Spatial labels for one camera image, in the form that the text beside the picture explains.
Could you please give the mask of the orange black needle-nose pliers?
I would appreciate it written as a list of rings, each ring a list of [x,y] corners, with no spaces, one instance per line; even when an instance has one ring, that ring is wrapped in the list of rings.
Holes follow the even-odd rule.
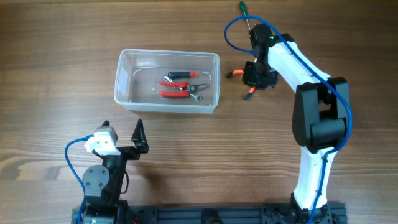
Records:
[[[231,78],[233,76],[240,76],[240,75],[244,75],[244,70],[237,69],[237,70],[230,71],[229,73],[227,73],[225,75],[225,77],[226,78]],[[255,90],[256,90],[255,87],[251,87],[250,90],[248,91],[248,93],[245,95],[244,99],[245,100],[249,100],[250,97],[252,97],[252,95],[254,94]]]

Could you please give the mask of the clear plastic container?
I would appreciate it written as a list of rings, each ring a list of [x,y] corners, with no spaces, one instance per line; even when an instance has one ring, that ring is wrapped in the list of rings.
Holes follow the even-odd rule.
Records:
[[[215,53],[125,49],[114,100],[127,110],[212,114],[220,95]]]

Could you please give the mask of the red handled cutters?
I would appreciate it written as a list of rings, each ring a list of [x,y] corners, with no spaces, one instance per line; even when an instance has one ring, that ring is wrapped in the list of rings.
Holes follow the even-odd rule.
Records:
[[[187,98],[189,96],[195,96],[198,98],[197,93],[209,88],[209,84],[189,84],[187,81],[171,83],[171,82],[159,82],[162,86],[166,87],[166,90],[159,90],[159,95],[168,98]]]

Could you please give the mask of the black red screwdriver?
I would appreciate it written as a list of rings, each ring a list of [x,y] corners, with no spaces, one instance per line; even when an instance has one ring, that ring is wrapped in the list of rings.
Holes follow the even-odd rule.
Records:
[[[167,76],[171,79],[178,79],[178,78],[191,78],[196,77],[198,74],[195,72],[169,72]]]

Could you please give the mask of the green handled screwdriver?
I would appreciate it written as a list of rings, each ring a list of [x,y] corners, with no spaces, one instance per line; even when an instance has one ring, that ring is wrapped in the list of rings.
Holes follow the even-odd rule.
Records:
[[[246,7],[246,4],[244,3],[244,1],[239,2],[239,8],[241,10],[242,15],[244,15],[244,16],[248,15],[248,10],[247,10],[247,7]],[[248,29],[251,30],[251,26],[250,26],[248,19],[246,19],[246,24],[248,26]]]

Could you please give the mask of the silver socket wrench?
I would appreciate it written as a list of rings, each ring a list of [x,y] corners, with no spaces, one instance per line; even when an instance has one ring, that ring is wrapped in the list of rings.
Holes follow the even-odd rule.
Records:
[[[165,76],[164,80],[159,83],[163,86],[178,88],[180,90],[179,92],[177,92],[177,91],[167,92],[167,91],[160,90],[159,95],[161,95],[161,96],[164,96],[167,98],[187,98],[187,97],[191,96],[197,101],[201,101],[201,96],[197,95],[197,92],[202,91],[208,87],[207,84],[190,85],[186,81],[176,83],[168,76]]]

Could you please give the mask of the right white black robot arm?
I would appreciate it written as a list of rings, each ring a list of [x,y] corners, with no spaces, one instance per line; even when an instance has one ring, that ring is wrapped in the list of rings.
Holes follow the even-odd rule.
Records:
[[[352,130],[349,85],[343,77],[320,71],[288,34],[267,24],[249,31],[254,61],[243,82],[252,91],[274,88],[282,77],[295,93],[292,132],[300,146],[300,171],[287,210],[289,223],[347,223],[345,205],[326,197],[334,157]]]

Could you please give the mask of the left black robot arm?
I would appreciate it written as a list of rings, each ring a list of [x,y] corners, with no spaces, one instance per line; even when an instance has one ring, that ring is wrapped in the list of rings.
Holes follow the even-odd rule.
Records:
[[[133,146],[117,146],[117,140],[116,131],[105,121],[92,135],[65,147],[66,161],[83,189],[81,205],[72,210],[72,223],[139,223],[137,213],[120,196],[128,190],[127,161],[139,160],[149,150],[142,120],[137,121],[131,136]],[[86,151],[102,160],[102,164],[87,168],[82,178],[68,158],[69,147],[77,142],[84,142]]]

